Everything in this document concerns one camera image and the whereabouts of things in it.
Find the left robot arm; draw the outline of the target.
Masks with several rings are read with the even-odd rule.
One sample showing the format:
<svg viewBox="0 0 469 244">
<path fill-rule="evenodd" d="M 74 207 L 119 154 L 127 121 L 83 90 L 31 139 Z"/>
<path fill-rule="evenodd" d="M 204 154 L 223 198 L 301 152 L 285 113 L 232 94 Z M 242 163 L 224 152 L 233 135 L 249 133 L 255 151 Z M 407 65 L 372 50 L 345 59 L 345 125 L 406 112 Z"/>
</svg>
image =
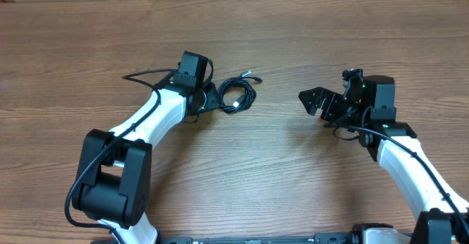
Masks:
<svg viewBox="0 0 469 244">
<path fill-rule="evenodd" d="M 108 131 L 88 132 L 64 203 L 70 224 L 105 229 L 115 243 L 159 242 L 146 214 L 152 151 L 175 125 L 214 104 L 213 70 L 211 59 L 186 51 L 176 68 L 147 85 L 148 101 L 129 119 Z"/>
</svg>

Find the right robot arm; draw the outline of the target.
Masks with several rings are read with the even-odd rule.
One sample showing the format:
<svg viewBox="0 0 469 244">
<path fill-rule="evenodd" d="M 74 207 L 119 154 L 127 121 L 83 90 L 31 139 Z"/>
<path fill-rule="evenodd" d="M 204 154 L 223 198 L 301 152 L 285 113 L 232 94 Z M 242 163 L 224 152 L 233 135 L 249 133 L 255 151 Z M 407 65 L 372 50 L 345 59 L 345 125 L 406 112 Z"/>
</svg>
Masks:
<svg viewBox="0 0 469 244">
<path fill-rule="evenodd" d="M 395 80 L 349 72 L 342 78 L 344 94 L 316 87 L 299 93 L 301 103 L 310 115 L 321 110 L 327 128 L 354 132 L 397 184 L 416 218 L 412 234 L 385 223 L 356 224 L 347 243 L 467 243 L 468 201 L 430 163 L 413 129 L 397 121 Z"/>
</svg>

